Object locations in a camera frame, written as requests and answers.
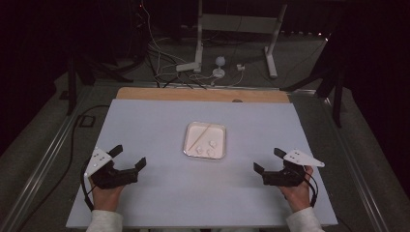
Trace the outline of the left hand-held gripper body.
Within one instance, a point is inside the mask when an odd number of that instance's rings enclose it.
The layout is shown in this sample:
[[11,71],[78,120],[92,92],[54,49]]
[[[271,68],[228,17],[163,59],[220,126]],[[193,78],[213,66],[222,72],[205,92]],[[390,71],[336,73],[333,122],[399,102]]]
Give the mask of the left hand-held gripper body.
[[136,183],[138,181],[138,173],[135,168],[115,169],[113,158],[108,152],[96,147],[91,158],[86,163],[83,176],[91,178],[93,183],[100,189],[114,189]]

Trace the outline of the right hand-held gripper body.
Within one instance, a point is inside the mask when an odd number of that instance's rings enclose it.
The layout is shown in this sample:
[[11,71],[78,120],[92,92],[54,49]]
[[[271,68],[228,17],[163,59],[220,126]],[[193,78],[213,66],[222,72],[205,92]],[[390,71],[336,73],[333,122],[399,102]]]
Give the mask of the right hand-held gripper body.
[[305,180],[306,166],[324,167],[325,163],[298,149],[285,152],[283,169],[280,171],[265,171],[261,175],[263,184],[277,187],[296,187]]

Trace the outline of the wooden skewer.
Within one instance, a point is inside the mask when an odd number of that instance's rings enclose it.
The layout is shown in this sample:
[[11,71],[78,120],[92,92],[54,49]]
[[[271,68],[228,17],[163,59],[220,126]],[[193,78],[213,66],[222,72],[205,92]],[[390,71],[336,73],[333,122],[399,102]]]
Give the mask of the wooden skewer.
[[211,124],[209,124],[206,128],[205,128],[205,130],[202,132],[202,133],[200,133],[200,135],[194,140],[194,142],[190,145],[190,147],[188,148],[188,151],[190,151],[191,150],[191,148],[201,139],[201,137],[205,134],[205,132],[208,130],[208,128],[210,128],[211,127]]

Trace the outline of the white square plate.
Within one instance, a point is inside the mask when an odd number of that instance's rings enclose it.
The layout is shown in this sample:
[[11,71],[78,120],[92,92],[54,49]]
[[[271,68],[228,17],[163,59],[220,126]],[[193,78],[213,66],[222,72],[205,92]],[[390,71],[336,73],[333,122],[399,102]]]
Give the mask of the white square plate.
[[226,128],[223,125],[192,122],[186,130],[183,152],[194,158],[220,160],[226,152]]

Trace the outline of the person's left hand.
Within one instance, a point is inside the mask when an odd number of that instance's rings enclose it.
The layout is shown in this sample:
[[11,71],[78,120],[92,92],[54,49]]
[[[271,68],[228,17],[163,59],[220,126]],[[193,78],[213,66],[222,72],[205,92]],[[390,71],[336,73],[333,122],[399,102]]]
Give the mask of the person's left hand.
[[92,180],[89,180],[92,189],[94,209],[108,212],[115,212],[120,202],[120,196],[124,186],[116,188],[102,189],[97,187]]

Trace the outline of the person's right hand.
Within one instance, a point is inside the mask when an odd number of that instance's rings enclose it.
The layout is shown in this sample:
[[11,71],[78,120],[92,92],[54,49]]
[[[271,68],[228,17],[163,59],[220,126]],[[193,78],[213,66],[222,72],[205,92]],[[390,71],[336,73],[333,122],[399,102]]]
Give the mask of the person's right hand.
[[310,207],[309,200],[309,179],[313,172],[311,166],[305,167],[305,180],[296,187],[279,187],[279,190],[288,202],[293,213],[302,211]]

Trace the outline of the pale blue table sheet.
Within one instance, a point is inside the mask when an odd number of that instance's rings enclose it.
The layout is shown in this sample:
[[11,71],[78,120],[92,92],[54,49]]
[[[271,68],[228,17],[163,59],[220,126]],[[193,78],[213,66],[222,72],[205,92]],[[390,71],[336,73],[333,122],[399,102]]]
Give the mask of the pale blue table sheet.
[[[225,126],[222,159],[185,155],[191,122]],[[290,103],[115,100],[96,145],[123,146],[114,160],[119,169],[147,160],[121,195],[118,211],[127,228],[283,226],[291,213],[286,200],[253,167],[280,170],[276,148],[310,151]]]

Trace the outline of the black angled stand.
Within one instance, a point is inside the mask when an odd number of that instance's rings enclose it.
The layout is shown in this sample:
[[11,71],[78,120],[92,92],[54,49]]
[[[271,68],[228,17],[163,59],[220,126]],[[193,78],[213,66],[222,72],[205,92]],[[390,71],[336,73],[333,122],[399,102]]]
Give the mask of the black angled stand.
[[280,87],[281,91],[295,92],[311,82],[321,79],[322,82],[317,87],[315,96],[328,98],[331,92],[334,92],[332,117],[339,128],[341,127],[341,99],[347,57],[345,52],[344,41],[339,37],[339,32],[332,33],[309,76],[294,84]]

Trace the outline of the wooden board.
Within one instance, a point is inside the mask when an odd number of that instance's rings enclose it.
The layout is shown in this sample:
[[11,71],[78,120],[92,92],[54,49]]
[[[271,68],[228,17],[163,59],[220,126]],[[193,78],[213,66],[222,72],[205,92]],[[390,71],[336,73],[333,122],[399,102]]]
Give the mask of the wooden board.
[[119,100],[194,101],[194,102],[272,102],[290,103],[285,92],[262,90],[205,90],[177,88],[123,87]]

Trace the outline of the black tripod stand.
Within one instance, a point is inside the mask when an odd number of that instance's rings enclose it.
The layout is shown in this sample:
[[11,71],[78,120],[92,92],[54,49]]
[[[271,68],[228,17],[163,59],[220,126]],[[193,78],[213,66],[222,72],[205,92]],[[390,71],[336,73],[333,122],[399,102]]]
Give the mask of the black tripod stand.
[[93,59],[85,53],[72,50],[68,56],[67,74],[68,74],[68,90],[63,93],[63,97],[68,101],[67,115],[72,115],[78,103],[77,84],[79,78],[85,85],[93,85],[96,78],[93,75],[93,70],[102,72],[106,76],[124,83],[132,83],[131,79],[123,77],[123,73],[128,73],[136,69],[142,64],[144,57],[135,59],[130,65],[122,68],[111,69],[96,59]]

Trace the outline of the white round device on base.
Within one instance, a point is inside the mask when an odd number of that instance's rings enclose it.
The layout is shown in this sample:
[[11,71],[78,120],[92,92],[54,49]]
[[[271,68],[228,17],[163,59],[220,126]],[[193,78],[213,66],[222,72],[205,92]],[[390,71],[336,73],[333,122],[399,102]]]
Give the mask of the white round device on base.
[[216,69],[213,70],[213,76],[216,78],[222,78],[225,76],[225,71],[222,67],[225,65],[225,58],[223,56],[219,56],[216,59],[216,65],[218,66]]

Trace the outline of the white power strip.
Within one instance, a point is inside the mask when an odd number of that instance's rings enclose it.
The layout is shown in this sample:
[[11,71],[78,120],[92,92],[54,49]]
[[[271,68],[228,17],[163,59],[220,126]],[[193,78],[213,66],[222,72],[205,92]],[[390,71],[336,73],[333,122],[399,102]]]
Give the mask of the white power strip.
[[186,72],[186,71],[193,71],[195,69],[198,69],[199,67],[200,65],[198,63],[192,62],[192,63],[182,64],[182,65],[177,65],[176,71],[178,73]]

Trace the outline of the metal floor rail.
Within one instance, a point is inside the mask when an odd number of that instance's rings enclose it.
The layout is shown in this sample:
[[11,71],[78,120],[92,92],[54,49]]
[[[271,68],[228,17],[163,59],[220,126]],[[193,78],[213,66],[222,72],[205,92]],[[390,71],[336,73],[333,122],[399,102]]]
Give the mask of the metal floor rail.
[[58,185],[62,170],[50,184],[44,180],[92,90],[81,88],[73,110],[66,109],[65,101],[51,99],[0,158],[0,232],[17,232],[37,206],[35,199],[44,198],[39,190]]
[[296,108],[312,154],[326,163],[319,170],[342,232],[391,232],[352,149],[333,119],[330,100],[312,91],[288,95]]

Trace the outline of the white metal stand frame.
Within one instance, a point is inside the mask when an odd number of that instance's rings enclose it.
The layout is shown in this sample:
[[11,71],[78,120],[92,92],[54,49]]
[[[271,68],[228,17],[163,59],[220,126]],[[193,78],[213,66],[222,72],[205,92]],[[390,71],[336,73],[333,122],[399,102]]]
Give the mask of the white metal stand frame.
[[264,54],[269,77],[276,78],[278,76],[278,72],[274,61],[273,51],[278,39],[278,34],[283,22],[286,9],[287,5],[282,4],[276,17],[205,14],[203,12],[203,0],[198,0],[197,40],[196,51],[194,55],[195,68],[193,69],[193,71],[195,73],[201,73],[203,53],[202,32],[204,30],[271,34],[272,39],[269,45],[264,47]]

